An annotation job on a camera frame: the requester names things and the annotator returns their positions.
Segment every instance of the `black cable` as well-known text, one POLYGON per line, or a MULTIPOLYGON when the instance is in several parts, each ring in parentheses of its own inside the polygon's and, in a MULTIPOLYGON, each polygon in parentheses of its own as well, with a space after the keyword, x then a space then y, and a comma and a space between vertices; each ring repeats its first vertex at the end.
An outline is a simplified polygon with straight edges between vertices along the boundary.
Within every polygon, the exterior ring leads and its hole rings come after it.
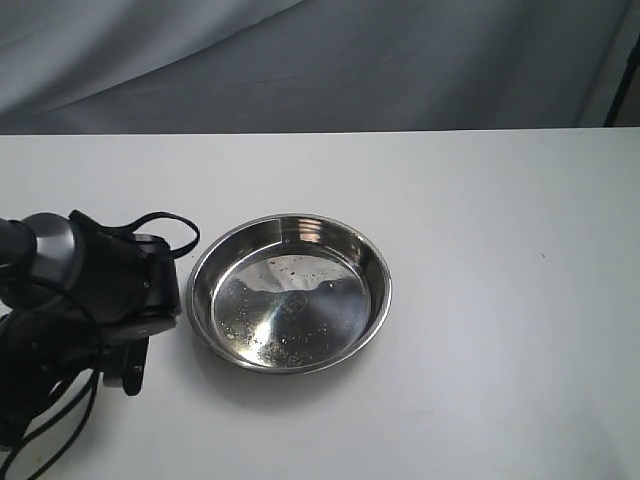
MULTIPOLYGON (((35 278, 35 277, 3 279, 3 283, 5 282, 27 282, 32 285, 47 288, 53 291, 54 293, 62 296, 65 300, 72 303, 78 310, 82 312, 82 314, 87 319, 87 321, 92 325, 94 334, 96 335, 96 340, 98 342, 97 362, 93 368, 93 373, 89 377, 89 380, 87 380, 87 382, 83 385, 80 391, 69 401, 69 403, 67 403, 62 409, 60 409, 59 412, 57 412, 49 420, 47 420, 38 428, 36 428, 33 432, 26 435, 20 441, 20 443, 11 451, 9 456, 5 459, 5 461, 2 463, 2 466, 0 467, 0 480, 6 480, 7 472, 9 471, 9 468, 15 461, 18 454, 29 443, 31 443, 33 440, 38 438, 40 435, 45 433, 51 427, 53 427, 58 422, 60 422, 64 417, 66 417, 82 401, 82 399, 86 397, 87 394, 89 394, 89 392, 91 392, 89 401, 87 402, 87 406, 85 407, 84 414, 80 422, 78 423, 77 427, 69 437, 69 439, 64 443, 62 447, 60 447, 60 449, 49 460, 47 460, 47 462, 45 462, 44 465, 42 465, 42 467, 40 467, 35 473, 33 473, 27 479, 27 480, 36 480, 44 472, 46 472, 49 468, 51 468, 60 459, 60 457, 62 457, 62 455, 64 455, 67 452, 67 450, 69 450, 69 448, 73 445, 76 439, 80 436, 80 434, 82 433, 82 430, 87 424, 87 421, 89 420, 89 416, 91 415, 91 411, 93 410, 93 405, 95 403, 95 397, 98 393, 98 382, 100 380, 100 366, 102 363, 102 357, 104 355, 104 339, 102 338, 102 334, 100 333, 98 322, 96 318, 93 316, 93 314, 91 313, 91 311, 88 308, 86 308, 80 301, 78 301, 73 295, 69 294, 69 292, 67 292, 63 288, 60 288, 55 283, 45 279, 35 278)), ((60 392, 57 391, 57 388, 54 389, 50 394, 49 398, 51 398, 51 395, 57 395, 58 393, 60 392)))

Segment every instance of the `white table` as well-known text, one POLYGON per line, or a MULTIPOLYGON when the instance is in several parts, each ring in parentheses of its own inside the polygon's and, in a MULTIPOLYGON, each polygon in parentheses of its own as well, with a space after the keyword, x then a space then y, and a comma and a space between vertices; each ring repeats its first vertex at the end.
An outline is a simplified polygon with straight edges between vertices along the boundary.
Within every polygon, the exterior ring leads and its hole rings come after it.
POLYGON ((640 129, 4 137, 0 159, 5 218, 173 211, 202 227, 197 258, 310 212, 365 233, 394 281, 379 336, 307 376, 228 366, 182 319, 48 479, 640 478, 640 129))

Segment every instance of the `stainless steel bowl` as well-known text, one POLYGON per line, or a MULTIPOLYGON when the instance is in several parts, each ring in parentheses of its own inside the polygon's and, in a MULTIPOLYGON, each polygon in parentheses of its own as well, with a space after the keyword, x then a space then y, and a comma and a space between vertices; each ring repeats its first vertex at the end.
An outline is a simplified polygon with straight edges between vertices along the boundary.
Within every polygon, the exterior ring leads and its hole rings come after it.
POLYGON ((378 331, 391 303, 380 252, 335 220, 277 215, 246 223, 202 255, 187 312, 220 357, 262 373, 341 362, 378 331))

